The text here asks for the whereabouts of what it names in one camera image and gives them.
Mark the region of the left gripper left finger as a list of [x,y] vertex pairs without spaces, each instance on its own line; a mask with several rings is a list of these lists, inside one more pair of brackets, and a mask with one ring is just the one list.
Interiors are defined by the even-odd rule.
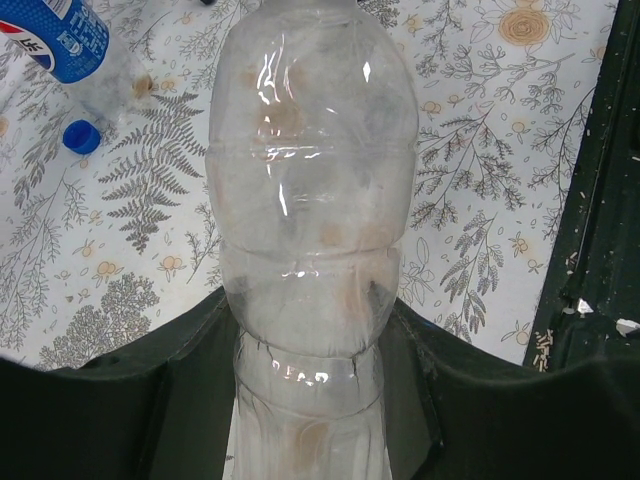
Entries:
[[78,369],[1,363],[5,479],[219,479],[238,326],[223,290]]

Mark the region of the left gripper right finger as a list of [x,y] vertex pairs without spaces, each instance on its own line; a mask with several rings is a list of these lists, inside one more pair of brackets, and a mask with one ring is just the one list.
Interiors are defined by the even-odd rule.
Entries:
[[396,479],[635,479],[639,343],[581,337],[543,373],[488,354],[397,302],[380,338]]

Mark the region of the blue bottle cap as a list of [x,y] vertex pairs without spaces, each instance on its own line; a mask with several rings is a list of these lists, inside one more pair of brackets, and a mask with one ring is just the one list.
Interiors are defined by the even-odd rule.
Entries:
[[90,122],[76,120],[65,129],[62,143],[76,154],[87,155],[98,148],[101,143],[101,134]]

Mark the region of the clear Pepsi bottle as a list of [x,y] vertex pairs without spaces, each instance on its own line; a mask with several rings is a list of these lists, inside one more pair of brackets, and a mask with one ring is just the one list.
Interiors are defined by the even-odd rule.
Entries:
[[85,1],[3,1],[1,32],[98,119],[118,120],[150,98],[147,69]]

